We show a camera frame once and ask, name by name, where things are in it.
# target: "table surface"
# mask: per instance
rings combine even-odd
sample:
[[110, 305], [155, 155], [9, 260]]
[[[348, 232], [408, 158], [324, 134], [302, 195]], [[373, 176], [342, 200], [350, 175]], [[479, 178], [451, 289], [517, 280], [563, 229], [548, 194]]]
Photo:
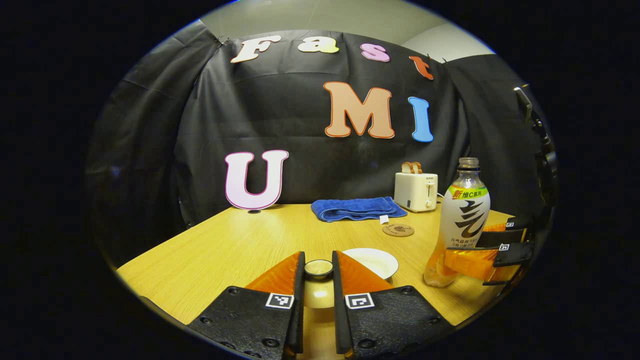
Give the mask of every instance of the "table surface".
[[[442, 316], [458, 325], [487, 305], [504, 286], [482, 286], [482, 280], [465, 275], [444, 289], [424, 284], [422, 274], [435, 248], [441, 206], [390, 218], [390, 224], [415, 229], [406, 237], [385, 234], [378, 219], [322, 222], [310, 204], [279, 204], [258, 214], [228, 208], [136, 257], [117, 272], [138, 295], [188, 324], [227, 286], [246, 286], [299, 250], [305, 252], [307, 261], [331, 261], [333, 250], [370, 247], [397, 258], [400, 267], [393, 276], [394, 287], [414, 286]], [[504, 223], [509, 217], [491, 211], [486, 225]], [[333, 308], [305, 307], [303, 336], [304, 354], [298, 359], [344, 359], [335, 353]]]

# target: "white bowl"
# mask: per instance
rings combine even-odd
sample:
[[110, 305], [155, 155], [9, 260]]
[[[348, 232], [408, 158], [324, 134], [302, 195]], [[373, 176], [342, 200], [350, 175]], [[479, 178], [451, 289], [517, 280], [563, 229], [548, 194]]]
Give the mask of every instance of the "white bowl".
[[393, 255], [378, 249], [359, 247], [345, 250], [343, 253], [363, 264], [384, 280], [388, 280], [400, 267], [398, 260]]

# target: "black cloth backdrop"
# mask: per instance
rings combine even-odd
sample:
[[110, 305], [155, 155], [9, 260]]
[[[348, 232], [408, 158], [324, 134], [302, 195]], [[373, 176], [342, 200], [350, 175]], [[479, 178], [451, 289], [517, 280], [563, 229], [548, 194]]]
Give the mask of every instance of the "black cloth backdrop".
[[[230, 63], [242, 41], [271, 35], [282, 39], [254, 60]], [[336, 39], [340, 51], [299, 51], [312, 36]], [[382, 45], [391, 60], [364, 58], [364, 43]], [[404, 161], [438, 174], [444, 193], [458, 158], [476, 156], [492, 209], [522, 216], [541, 208], [533, 163], [539, 142], [522, 124], [513, 93], [523, 81], [498, 56], [441, 64], [334, 31], [275, 31], [218, 45], [200, 21], [180, 30], [123, 78], [97, 122], [88, 191], [95, 236], [115, 266], [228, 208], [224, 158], [239, 151], [255, 156], [246, 184], [252, 193], [265, 186], [262, 153], [289, 152], [279, 203], [393, 196]], [[422, 77], [409, 56], [427, 62], [434, 80]], [[395, 137], [327, 136], [327, 81], [350, 84], [361, 101], [372, 87], [391, 91]], [[409, 97], [429, 103], [432, 142], [412, 138]]]

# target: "toaster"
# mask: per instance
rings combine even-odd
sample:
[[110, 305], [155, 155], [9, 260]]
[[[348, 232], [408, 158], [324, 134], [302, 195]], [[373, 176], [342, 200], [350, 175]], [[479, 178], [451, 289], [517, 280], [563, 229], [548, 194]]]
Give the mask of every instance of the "toaster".
[[438, 176], [436, 174], [405, 174], [396, 172], [394, 202], [414, 213], [436, 208]]

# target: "folded towel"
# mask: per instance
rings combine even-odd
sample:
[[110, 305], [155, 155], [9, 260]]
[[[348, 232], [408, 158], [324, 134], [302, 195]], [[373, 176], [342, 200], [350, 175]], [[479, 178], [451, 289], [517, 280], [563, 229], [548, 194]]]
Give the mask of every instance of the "folded towel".
[[400, 208], [391, 196], [374, 199], [317, 200], [311, 204], [311, 210], [318, 219], [326, 222], [343, 218], [364, 220], [379, 218], [382, 215], [388, 215], [390, 218], [406, 216], [406, 211]]

